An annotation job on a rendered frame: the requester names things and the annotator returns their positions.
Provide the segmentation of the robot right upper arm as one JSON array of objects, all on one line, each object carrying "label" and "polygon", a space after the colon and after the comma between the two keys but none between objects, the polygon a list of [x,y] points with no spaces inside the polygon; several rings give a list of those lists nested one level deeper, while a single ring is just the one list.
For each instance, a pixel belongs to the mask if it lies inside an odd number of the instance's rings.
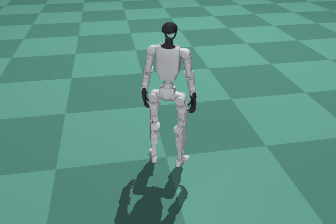
[{"label": "robot right upper arm", "polygon": [[184,77],[192,78],[192,59],[191,59],[191,51],[187,48],[180,48],[180,56],[184,59]]}]

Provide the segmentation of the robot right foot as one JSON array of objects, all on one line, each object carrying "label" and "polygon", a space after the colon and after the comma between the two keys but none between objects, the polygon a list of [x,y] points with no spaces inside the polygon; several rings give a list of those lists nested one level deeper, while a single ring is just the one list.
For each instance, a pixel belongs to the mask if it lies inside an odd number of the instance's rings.
[{"label": "robot right foot", "polygon": [[189,156],[188,156],[188,155],[183,155],[183,159],[182,159],[182,160],[180,160],[180,158],[176,160],[176,162],[175,162],[175,166],[176,166],[176,167],[180,167],[180,166],[181,166],[184,162],[186,162],[188,159],[189,159]]}]

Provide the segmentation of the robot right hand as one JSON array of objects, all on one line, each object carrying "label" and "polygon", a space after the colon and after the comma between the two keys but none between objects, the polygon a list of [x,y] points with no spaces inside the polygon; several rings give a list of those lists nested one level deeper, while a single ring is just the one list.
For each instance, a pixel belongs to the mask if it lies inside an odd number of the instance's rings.
[{"label": "robot right hand", "polygon": [[190,96],[191,101],[189,102],[188,106],[191,104],[190,109],[188,109],[189,113],[193,113],[196,110],[196,93],[193,92],[192,96]]}]

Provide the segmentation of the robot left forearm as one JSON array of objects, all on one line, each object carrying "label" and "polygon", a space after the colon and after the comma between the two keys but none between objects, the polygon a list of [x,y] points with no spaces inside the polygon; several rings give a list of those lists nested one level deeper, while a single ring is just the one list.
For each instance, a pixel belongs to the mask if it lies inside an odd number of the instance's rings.
[{"label": "robot left forearm", "polygon": [[148,90],[150,77],[151,77],[151,75],[149,73],[145,73],[145,68],[146,68],[146,66],[144,67],[141,91],[142,91],[143,88],[146,88],[146,91]]}]

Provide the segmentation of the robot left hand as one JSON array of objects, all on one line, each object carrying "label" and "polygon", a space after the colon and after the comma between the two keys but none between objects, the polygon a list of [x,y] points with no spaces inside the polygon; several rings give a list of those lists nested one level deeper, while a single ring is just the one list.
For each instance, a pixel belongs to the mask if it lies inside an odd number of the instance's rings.
[{"label": "robot left hand", "polygon": [[149,104],[146,101],[146,100],[149,101],[149,99],[146,97],[146,94],[148,93],[148,91],[146,91],[146,88],[143,88],[141,93],[142,93],[142,98],[143,98],[145,107],[150,108]]}]

